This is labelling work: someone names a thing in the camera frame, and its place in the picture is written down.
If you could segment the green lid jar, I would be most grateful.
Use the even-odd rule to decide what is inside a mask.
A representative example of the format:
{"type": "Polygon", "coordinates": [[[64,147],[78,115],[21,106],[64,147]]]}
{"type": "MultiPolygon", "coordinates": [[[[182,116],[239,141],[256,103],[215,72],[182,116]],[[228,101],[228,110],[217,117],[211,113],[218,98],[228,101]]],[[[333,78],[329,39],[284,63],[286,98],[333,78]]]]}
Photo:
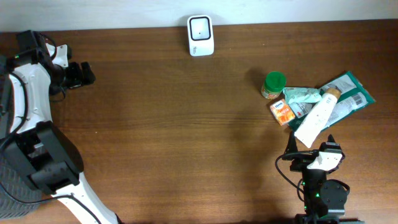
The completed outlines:
{"type": "Polygon", "coordinates": [[[282,72],[270,72],[262,84],[261,95],[266,99],[275,99],[285,88],[286,77],[282,72]]]}

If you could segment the orange tissue pack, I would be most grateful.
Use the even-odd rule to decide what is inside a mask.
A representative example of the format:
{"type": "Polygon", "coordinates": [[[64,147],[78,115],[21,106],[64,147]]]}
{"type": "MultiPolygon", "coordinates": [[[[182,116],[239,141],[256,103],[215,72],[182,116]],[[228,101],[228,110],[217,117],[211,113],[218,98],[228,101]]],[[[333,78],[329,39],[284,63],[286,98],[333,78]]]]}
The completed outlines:
{"type": "Polygon", "coordinates": [[[276,101],[274,104],[270,105],[270,110],[276,121],[281,126],[295,119],[294,112],[284,99],[276,101]]]}

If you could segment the white tube with cork cap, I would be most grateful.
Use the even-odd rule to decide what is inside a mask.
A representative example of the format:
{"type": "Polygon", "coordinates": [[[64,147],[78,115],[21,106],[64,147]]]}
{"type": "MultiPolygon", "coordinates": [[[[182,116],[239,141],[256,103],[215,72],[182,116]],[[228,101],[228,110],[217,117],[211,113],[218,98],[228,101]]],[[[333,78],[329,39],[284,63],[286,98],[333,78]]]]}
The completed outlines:
{"type": "Polygon", "coordinates": [[[313,142],[325,127],[340,96],[341,92],[336,88],[327,89],[321,100],[312,108],[294,133],[294,136],[307,148],[311,148],[313,142]]]}

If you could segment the green glove package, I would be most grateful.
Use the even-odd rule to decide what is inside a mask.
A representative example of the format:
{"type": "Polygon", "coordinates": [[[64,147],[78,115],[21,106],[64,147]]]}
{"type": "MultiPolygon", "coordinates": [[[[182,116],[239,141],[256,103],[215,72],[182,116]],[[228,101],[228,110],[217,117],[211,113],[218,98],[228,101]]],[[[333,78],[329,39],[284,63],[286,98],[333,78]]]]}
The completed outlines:
{"type": "MultiPolygon", "coordinates": [[[[319,88],[320,94],[322,95],[329,88],[336,88],[341,92],[341,96],[323,128],[323,131],[354,112],[376,102],[352,72],[346,72],[323,85],[319,88]]],[[[290,121],[288,125],[293,131],[296,131],[309,114],[310,110],[315,106],[315,103],[292,103],[289,106],[295,114],[295,119],[290,121]]]]}

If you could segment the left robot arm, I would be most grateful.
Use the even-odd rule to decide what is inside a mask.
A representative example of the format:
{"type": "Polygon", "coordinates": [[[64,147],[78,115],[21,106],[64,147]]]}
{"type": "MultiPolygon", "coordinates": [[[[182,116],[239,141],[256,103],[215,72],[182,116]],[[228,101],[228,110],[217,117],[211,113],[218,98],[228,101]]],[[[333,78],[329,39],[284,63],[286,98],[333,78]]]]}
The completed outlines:
{"type": "Polygon", "coordinates": [[[81,223],[119,223],[89,185],[77,147],[53,123],[50,105],[67,89],[91,85],[87,62],[32,30],[19,52],[1,57],[1,218],[23,217],[57,200],[81,223]]]}

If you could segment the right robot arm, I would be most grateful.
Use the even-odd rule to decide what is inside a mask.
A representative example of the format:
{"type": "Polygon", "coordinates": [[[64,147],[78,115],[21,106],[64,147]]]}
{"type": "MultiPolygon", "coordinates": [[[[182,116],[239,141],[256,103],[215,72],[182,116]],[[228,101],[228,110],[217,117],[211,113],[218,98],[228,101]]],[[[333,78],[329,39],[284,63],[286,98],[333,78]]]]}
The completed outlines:
{"type": "Polygon", "coordinates": [[[332,135],[321,143],[318,149],[299,151],[294,132],[289,135],[289,140],[284,153],[275,160],[278,165],[280,160],[290,161],[290,171],[299,172],[302,178],[298,183],[292,184],[299,199],[304,203],[304,214],[297,214],[294,223],[362,223],[355,218],[344,218],[345,203],[350,193],[348,184],[328,179],[327,175],[338,169],[344,160],[345,154],[341,146],[335,142],[332,135]]]}

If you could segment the mint wet wipes pack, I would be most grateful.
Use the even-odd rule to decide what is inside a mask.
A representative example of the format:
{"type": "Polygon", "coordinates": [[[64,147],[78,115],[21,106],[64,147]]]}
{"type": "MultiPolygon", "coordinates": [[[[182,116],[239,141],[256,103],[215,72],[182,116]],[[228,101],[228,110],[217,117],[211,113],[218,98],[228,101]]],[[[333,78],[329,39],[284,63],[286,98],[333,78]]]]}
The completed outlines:
{"type": "Polygon", "coordinates": [[[316,88],[285,87],[282,92],[286,103],[289,105],[293,103],[317,103],[322,98],[320,90],[316,88]]]}

